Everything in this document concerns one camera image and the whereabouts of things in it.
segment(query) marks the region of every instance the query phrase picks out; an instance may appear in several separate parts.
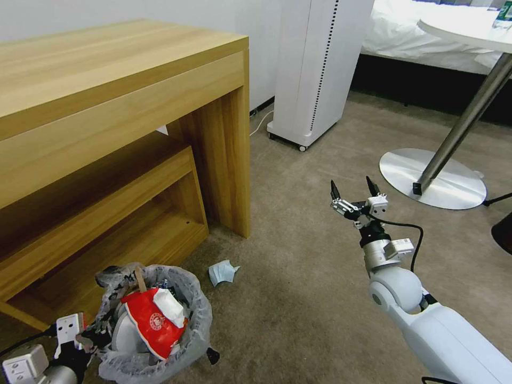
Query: vent grille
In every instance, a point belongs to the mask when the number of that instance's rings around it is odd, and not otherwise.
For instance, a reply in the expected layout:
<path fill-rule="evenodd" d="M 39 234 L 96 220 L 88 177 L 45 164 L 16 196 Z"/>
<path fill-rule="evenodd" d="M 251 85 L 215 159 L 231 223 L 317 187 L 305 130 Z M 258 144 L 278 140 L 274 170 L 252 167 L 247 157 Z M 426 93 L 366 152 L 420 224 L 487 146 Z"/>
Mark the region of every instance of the vent grille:
<path fill-rule="evenodd" d="M 310 132 L 313 131 L 313 126 L 315 124 L 316 112 L 318 110 L 318 101 L 320 100 L 320 91 L 322 90 L 322 83 L 324 82 L 325 66 L 327 65 L 327 56 L 329 56 L 329 50 L 331 49 L 332 30 L 334 29 L 334 21 L 336 20 L 336 14 L 338 12 L 338 3 L 339 3 L 339 0 L 336 0 L 334 2 L 334 10 L 332 12 L 331 27 L 329 29 L 329 37 L 327 38 L 327 46 L 325 48 L 324 62 L 322 63 L 322 71 L 320 72 L 320 81 L 318 82 L 315 106 L 313 108 L 313 116 L 311 118 L 311 126 L 309 128 Z"/>

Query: white wall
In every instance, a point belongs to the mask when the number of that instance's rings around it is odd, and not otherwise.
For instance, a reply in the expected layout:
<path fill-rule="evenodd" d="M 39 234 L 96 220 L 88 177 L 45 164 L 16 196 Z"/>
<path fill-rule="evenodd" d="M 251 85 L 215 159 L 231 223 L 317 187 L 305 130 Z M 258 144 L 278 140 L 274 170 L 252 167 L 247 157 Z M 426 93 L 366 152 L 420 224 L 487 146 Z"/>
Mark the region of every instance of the white wall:
<path fill-rule="evenodd" d="M 249 35 L 253 109 L 274 96 L 282 0 L 0 0 L 0 41 L 150 18 Z"/>

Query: floor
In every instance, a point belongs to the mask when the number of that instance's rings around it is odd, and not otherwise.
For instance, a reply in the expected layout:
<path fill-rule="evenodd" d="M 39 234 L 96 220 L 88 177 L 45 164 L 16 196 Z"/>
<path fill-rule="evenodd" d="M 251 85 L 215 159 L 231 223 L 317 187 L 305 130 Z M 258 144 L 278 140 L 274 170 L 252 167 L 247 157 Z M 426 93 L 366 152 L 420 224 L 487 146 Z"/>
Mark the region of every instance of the floor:
<path fill-rule="evenodd" d="M 253 129 L 270 109 L 251 118 Z M 512 255 L 490 235 L 512 199 L 440 210 L 393 190 L 378 169 L 389 150 L 435 150 L 455 119 L 353 92 L 341 121 L 305 153 L 269 140 L 263 125 L 251 137 L 251 237 L 211 224 L 183 265 L 212 304 L 211 342 L 221 359 L 211 366 L 201 358 L 171 382 L 420 383 L 426 369 L 367 297 L 358 232 L 329 207 L 331 179 L 357 201 L 368 196 L 365 175 L 388 194 L 388 220 L 424 227 L 416 265 L 423 285 L 512 358 Z M 485 174 L 490 197 L 512 190 L 510 128 L 479 123 L 455 158 Z M 388 231 L 417 239 L 413 229 Z M 223 259 L 241 268 L 232 284 L 213 288 L 206 269 Z M 32 332 L 4 315 L 0 322 L 0 348 Z M 94 365 L 85 382 L 101 382 Z"/>

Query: round table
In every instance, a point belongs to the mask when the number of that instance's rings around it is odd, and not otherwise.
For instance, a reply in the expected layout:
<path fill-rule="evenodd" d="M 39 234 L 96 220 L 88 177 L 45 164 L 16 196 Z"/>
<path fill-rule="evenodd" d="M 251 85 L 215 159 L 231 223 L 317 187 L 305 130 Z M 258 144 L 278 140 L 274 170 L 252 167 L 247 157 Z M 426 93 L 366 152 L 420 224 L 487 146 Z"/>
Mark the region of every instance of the round table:
<path fill-rule="evenodd" d="M 384 178 L 414 200 L 460 210 L 480 205 L 487 196 L 481 176 L 450 158 L 512 75 L 512 31 L 492 28 L 497 15 L 486 12 L 482 17 L 457 20 L 452 13 L 440 12 L 418 22 L 437 37 L 503 53 L 437 152 L 404 148 L 381 158 Z"/>

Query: plastic bag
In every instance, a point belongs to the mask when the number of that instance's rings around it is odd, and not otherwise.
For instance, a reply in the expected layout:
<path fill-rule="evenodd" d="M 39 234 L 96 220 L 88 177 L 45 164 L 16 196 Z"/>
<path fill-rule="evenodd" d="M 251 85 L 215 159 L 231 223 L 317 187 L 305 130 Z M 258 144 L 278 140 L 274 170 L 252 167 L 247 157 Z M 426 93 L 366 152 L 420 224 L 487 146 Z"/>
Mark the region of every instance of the plastic bag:
<path fill-rule="evenodd" d="M 113 351 L 110 345 L 98 350 L 97 356 L 101 359 L 99 376 L 119 384 L 158 384 L 168 380 L 206 353 L 210 346 L 212 307 L 201 291 L 196 276 L 182 268 L 164 265 L 144 267 L 138 263 L 125 267 L 109 267 L 96 274 L 96 282 L 105 288 L 105 293 L 100 311 L 90 329 L 104 331 L 110 328 L 111 331 L 111 319 L 115 317 L 120 299 L 137 287 L 134 276 L 136 266 L 142 268 L 144 281 L 148 287 L 167 280 L 169 287 L 174 287 L 177 298 L 189 304 L 189 309 L 193 312 L 191 319 L 179 341 L 180 350 L 167 360 L 160 361 L 151 353 L 126 355 Z"/>

